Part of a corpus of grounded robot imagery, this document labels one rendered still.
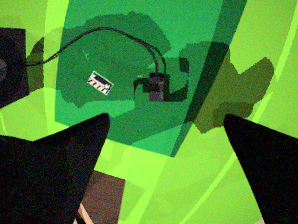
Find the black cable with plug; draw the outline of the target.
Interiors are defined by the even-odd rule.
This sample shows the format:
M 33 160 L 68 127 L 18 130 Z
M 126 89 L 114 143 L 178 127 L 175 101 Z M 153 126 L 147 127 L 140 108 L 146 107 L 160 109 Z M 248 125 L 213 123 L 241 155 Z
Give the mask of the black cable with plug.
M 152 59 L 154 60 L 154 64 L 156 64 L 156 69 L 154 69 L 154 73 L 149 73 L 149 101 L 162 101 L 162 95 L 164 95 L 164 77 L 162 77 L 162 73 L 157 73 L 158 64 L 157 64 L 156 57 L 154 57 L 154 53 L 152 52 L 152 49 L 150 49 L 149 45 L 144 43 L 144 41 L 137 40 L 136 37 L 125 34 L 125 32 L 121 32 L 120 30 L 117 30 L 117 28 L 114 28 L 113 30 L 113 28 L 110 28 L 110 27 L 104 27 L 104 28 L 98 27 L 98 28 L 93 28 L 93 30 L 86 31 L 84 32 L 84 34 L 78 35 L 76 39 L 73 39 L 71 41 L 71 43 L 73 43 L 74 40 L 77 40 L 78 37 L 88 35 L 89 32 L 93 32 L 97 30 L 112 30 L 112 31 L 120 32 L 120 34 L 130 37 L 130 39 L 132 39 L 133 41 L 138 41 L 138 43 L 145 45 L 145 48 L 148 48 L 148 51 L 150 55 L 152 55 Z M 41 63 L 32 64 L 32 67 L 33 65 L 40 65 L 40 64 L 47 63 L 47 61 L 53 59 L 53 57 L 55 57 L 57 53 L 60 53 L 61 51 L 63 51 L 64 48 L 67 48 L 69 44 L 65 45 L 65 47 L 63 48 L 60 48 L 60 51 L 55 52 L 55 55 L 52 55 L 51 57 L 49 57 L 48 60 L 41 61 Z

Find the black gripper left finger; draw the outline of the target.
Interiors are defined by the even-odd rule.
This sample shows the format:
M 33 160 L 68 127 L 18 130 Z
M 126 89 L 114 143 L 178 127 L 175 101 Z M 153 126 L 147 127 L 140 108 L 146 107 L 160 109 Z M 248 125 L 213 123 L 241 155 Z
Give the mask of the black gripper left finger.
M 19 173 L 56 224 L 74 224 L 109 125 L 101 113 L 39 140 L 0 135 L 0 168 Z

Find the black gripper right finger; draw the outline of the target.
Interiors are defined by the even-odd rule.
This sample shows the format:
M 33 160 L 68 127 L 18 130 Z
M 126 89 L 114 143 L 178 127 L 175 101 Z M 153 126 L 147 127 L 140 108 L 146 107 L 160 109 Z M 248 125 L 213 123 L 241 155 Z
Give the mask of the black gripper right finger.
M 298 202 L 298 139 L 238 115 L 226 115 L 223 128 L 265 224 L 291 218 Z

